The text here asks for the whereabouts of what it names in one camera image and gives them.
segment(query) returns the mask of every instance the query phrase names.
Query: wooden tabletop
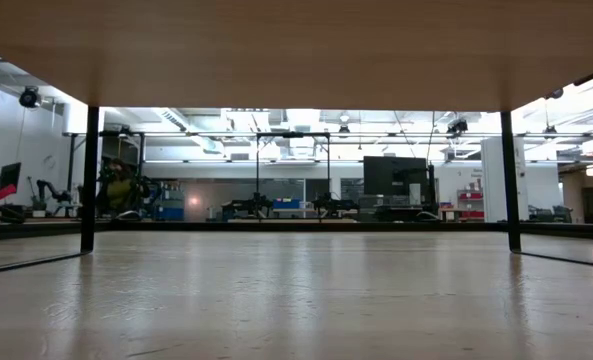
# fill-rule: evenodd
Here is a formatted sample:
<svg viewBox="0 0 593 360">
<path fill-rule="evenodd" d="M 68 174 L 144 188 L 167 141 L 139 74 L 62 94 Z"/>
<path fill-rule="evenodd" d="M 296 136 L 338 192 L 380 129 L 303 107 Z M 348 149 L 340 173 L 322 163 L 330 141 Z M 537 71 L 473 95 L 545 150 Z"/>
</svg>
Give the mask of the wooden tabletop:
<svg viewBox="0 0 593 360">
<path fill-rule="evenodd" d="M 593 72 L 593 0 L 0 0 L 0 56 L 90 105 L 511 110 Z"/>
</svg>

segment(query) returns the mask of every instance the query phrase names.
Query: computer screen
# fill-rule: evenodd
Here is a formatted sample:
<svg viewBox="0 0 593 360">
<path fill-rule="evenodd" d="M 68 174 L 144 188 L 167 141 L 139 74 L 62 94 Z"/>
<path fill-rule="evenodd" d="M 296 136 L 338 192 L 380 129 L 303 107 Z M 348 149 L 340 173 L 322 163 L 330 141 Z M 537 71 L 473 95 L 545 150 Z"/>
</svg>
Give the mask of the computer screen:
<svg viewBox="0 0 593 360">
<path fill-rule="evenodd" d="M 14 185 L 18 188 L 18 179 L 20 178 L 20 163 L 5 165 L 0 169 L 0 190 Z"/>
<path fill-rule="evenodd" d="M 389 156 L 365 156 L 363 159 L 364 194 L 410 195 L 410 184 L 420 184 L 426 194 L 427 160 Z"/>
</svg>

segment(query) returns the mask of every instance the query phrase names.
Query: security camera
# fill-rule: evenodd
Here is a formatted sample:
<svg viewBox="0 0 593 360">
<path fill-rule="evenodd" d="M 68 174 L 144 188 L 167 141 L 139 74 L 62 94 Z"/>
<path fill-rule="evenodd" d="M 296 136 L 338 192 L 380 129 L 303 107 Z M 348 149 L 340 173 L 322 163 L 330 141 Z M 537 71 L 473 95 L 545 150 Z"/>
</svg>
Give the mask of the security camera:
<svg viewBox="0 0 593 360">
<path fill-rule="evenodd" d="M 461 134 L 467 131 L 467 121 L 465 119 L 457 119 L 449 124 L 447 127 L 448 134 Z"/>
<path fill-rule="evenodd" d="M 38 94 L 38 88 L 35 86 L 26 86 L 25 91 L 20 94 L 18 102 L 22 107 L 35 109 L 40 106 L 42 99 Z"/>
<path fill-rule="evenodd" d="M 554 90 L 550 94 L 545 95 L 545 100 L 560 99 L 564 93 L 565 91 L 563 89 Z"/>
</svg>

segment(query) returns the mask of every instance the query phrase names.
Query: metal frame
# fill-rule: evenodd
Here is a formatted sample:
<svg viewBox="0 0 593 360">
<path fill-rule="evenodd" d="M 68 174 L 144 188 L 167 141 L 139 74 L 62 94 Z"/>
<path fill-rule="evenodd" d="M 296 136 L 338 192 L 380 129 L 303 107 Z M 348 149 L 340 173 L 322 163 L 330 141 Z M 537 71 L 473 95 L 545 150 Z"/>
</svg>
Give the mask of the metal frame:
<svg viewBox="0 0 593 360">
<path fill-rule="evenodd" d="M 518 188 L 516 184 L 516 159 L 514 151 L 514 134 L 512 132 L 512 114 L 503 111 L 500 114 L 503 144 L 503 168 L 505 171 L 505 198 L 507 203 L 507 237 L 509 250 L 514 254 L 528 255 L 549 260 L 571 262 L 575 264 L 591 265 L 591 261 L 574 260 L 558 256 L 536 254 L 522 250 L 521 223 L 518 212 Z"/>
<path fill-rule="evenodd" d="M 87 255 L 94 250 L 94 231 L 95 231 L 95 211 L 96 211 L 96 162 L 98 157 L 98 125 L 99 125 L 99 108 L 89 107 L 87 112 L 87 144 L 85 146 L 85 178 L 83 187 L 83 218 L 81 223 L 81 242 L 80 251 L 74 254 L 59 255 L 47 258 L 41 258 L 30 261 L 20 261 L 11 264 L 0 265 L 0 272 L 15 270 L 24 267 L 46 264 L 50 262 L 72 259 Z"/>
<path fill-rule="evenodd" d="M 331 177 L 331 135 L 328 132 L 322 133 L 303 133 L 303 132 L 282 132 L 282 133 L 256 133 L 256 194 L 260 196 L 260 139 L 263 137 L 282 137 L 284 139 L 294 139 L 303 137 L 324 137 L 327 139 L 327 186 L 331 193 L 332 177 Z M 255 210 L 258 222 L 262 222 L 262 214 L 259 209 Z"/>
<path fill-rule="evenodd" d="M 97 106 L 90 106 L 87 114 L 87 133 L 85 146 L 85 174 L 84 174 L 84 190 L 83 190 L 83 216 L 81 224 L 81 243 L 80 251 L 75 254 L 54 256 L 32 261 L 23 261 L 0 266 L 0 272 L 19 269 L 23 267 L 45 264 L 59 260 L 71 259 L 91 253 L 94 250 L 94 231 L 96 224 L 96 174 L 97 174 L 97 159 L 98 159 L 98 138 L 99 138 L 99 113 L 100 109 Z M 514 152 L 514 134 L 512 133 L 512 116 L 510 111 L 501 112 L 501 127 L 502 127 L 502 148 L 503 148 L 503 167 L 505 172 L 505 196 L 507 203 L 507 227 L 509 249 L 512 253 L 520 255 L 529 255 L 551 260 L 559 260 L 572 262 L 577 264 L 592 265 L 593 262 L 572 260 L 567 258 L 534 254 L 522 251 L 521 248 L 521 224 L 518 211 L 518 195 L 516 183 L 516 162 Z M 73 155 L 75 149 L 76 135 L 71 134 L 70 153 L 69 153 L 69 168 L 67 177 L 67 190 L 71 191 L 72 172 L 73 172 Z M 138 172 L 142 172 L 145 151 L 145 134 L 140 133 L 139 144 L 139 163 Z M 260 138 L 261 137 L 325 137 L 327 138 L 327 181 L 331 191 L 331 133 L 256 133 L 256 192 L 260 193 Z"/>
</svg>

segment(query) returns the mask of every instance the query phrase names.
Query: black metal pole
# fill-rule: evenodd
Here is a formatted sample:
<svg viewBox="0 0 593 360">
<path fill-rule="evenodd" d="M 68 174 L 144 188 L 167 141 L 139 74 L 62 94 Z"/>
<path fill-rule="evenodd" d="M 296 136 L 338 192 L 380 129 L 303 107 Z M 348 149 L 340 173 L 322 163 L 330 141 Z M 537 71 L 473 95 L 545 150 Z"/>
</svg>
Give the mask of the black metal pole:
<svg viewBox="0 0 593 360">
<path fill-rule="evenodd" d="M 331 153 L 332 153 L 332 142 L 331 142 L 331 136 L 329 136 L 329 134 L 327 134 L 327 186 L 329 189 L 329 198 L 332 198 L 332 171 L 331 171 L 331 163 L 332 163 L 332 158 L 331 158 Z"/>
<path fill-rule="evenodd" d="M 256 134 L 256 193 L 260 194 L 260 134 Z"/>
<path fill-rule="evenodd" d="M 520 220 L 518 214 L 518 186 L 516 184 L 516 159 L 514 157 L 514 135 L 512 133 L 512 113 L 500 113 L 503 143 L 503 167 L 505 170 L 505 199 L 507 203 L 507 235 L 509 249 L 521 250 Z"/>
<path fill-rule="evenodd" d="M 143 176 L 143 163 L 145 162 L 145 134 L 141 133 L 138 146 L 138 176 Z"/>
<path fill-rule="evenodd" d="M 429 173 L 429 203 L 431 204 L 432 214 L 436 214 L 436 179 L 434 178 L 434 165 L 427 167 Z"/>
<path fill-rule="evenodd" d="M 67 192 L 72 192 L 72 179 L 74 176 L 74 151 L 76 151 L 76 134 L 69 135 L 69 165 L 67 167 Z"/>
<path fill-rule="evenodd" d="M 98 161 L 99 108 L 87 110 L 87 136 L 85 138 L 85 183 L 83 184 L 83 221 L 81 225 L 80 251 L 94 250 L 94 227 L 96 222 L 96 163 Z"/>
</svg>

